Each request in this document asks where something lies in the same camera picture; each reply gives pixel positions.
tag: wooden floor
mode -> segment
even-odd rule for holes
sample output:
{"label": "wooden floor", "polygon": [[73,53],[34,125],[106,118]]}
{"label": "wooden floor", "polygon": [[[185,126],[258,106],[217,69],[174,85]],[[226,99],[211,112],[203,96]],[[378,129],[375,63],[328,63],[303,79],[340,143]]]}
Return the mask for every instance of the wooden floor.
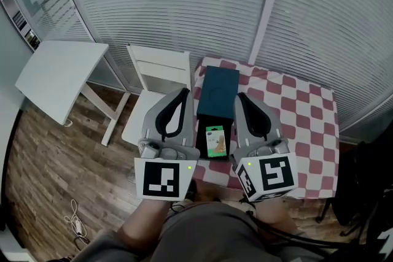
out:
{"label": "wooden floor", "polygon": [[[115,109],[122,94],[92,86]],[[31,105],[21,116],[10,152],[6,196],[12,206],[18,236],[38,261],[75,254],[74,234],[64,221],[72,215],[71,199],[78,203],[78,216],[88,237],[103,228],[117,229],[140,203],[136,196],[134,157],[136,146],[121,133],[138,99],[131,95],[108,147],[101,145],[109,120],[82,95],[73,107],[69,128],[60,126]],[[239,191],[198,183],[201,199],[213,193],[237,206]],[[348,241],[339,237],[342,227],[329,210],[318,225],[315,217],[322,200],[286,203],[299,227],[310,237]]]}

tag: white cable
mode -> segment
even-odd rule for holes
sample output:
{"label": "white cable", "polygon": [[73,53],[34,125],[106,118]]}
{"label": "white cable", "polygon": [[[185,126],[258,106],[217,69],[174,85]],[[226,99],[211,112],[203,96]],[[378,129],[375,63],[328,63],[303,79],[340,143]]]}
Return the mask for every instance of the white cable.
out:
{"label": "white cable", "polygon": [[72,231],[75,233],[75,235],[85,244],[88,245],[88,243],[85,242],[87,239],[87,230],[85,225],[82,223],[82,221],[79,219],[79,217],[76,215],[76,211],[78,209],[78,205],[74,199],[71,200],[71,207],[72,210],[74,211],[72,217],[70,218],[69,216],[64,216],[64,220],[67,223],[71,224]]}

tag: black cable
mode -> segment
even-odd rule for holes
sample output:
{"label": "black cable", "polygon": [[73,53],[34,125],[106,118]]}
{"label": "black cable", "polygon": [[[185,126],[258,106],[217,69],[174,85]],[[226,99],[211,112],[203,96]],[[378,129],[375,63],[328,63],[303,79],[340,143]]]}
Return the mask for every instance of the black cable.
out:
{"label": "black cable", "polygon": [[76,240],[78,240],[78,239],[79,239],[83,244],[85,244],[85,245],[88,245],[88,244],[90,243],[90,240],[88,240],[88,237],[83,237],[83,236],[77,236],[77,237],[75,237],[75,238],[74,238],[74,245],[75,245],[75,247],[77,247],[77,249],[78,249],[79,251],[82,251],[82,249],[80,249],[79,246],[77,245]]}
{"label": "black cable", "polygon": [[364,245],[354,244],[354,243],[345,243],[345,242],[330,242],[330,241],[318,241],[315,239],[310,239],[306,237],[301,237],[293,234],[286,233],[277,228],[274,228],[266,223],[261,222],[257,218],[255,218],[251,212],[247,212],[247,214],[251,217],[251,220],[262,230],[273,234],[274,236],[280,237],[281,239],[285,239],[287,241],[295,242],[297,244],[307,244],[307,245],[315,245],[318,247],[323,247],[327,249],[343,249],[348,247],[363,247]]}
{"label": "black cable", "polygon": [[181,204],[171,204],[171,210],[173,211],[173,212],[175,212],[175,213],[180,213],[181,211],[178,211],[178,210],[174,210],[173,209],[173,207],[174,206],[180,206],[180,207],[182,207],[183,209],[185,209],[185,206],[183,206],[183,205],[181,205]]}
{"label": "black cable", "polygon": [[246,195],[244,195],[244,194],[243,194],[243,199],[240,199],[240,200],[239,200],[239,203],[240,203],[240,204],[242,204],[242,203],[247,203],[248,205],[250,205],[250,206],[252,206],[254,209],[256,209],[255,203],[248,201]]}

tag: checkered tablecloth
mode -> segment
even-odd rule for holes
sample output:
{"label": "checkered tablecloth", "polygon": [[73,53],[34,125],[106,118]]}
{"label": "checkered tablecloth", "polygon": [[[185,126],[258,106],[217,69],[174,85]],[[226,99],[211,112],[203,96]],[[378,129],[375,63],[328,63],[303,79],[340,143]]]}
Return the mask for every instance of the checkered tablecloth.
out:
{"label": "checkered tablecloth", "polygon": [[[287,74],[223,58],[204,57],[195,69],[193,88],[195,133],[197,108],[206,66],[240,71],[239,92],[269,105],[282,124],[291,152],[297,156],[299,187],[288,195],[295,198],[335,196],[338,175],[338,122],[334,92]],[[230,153],[237,148],[232,126]],[[194,178],[229,188],[241,189],[231,163],[199,160]]]}

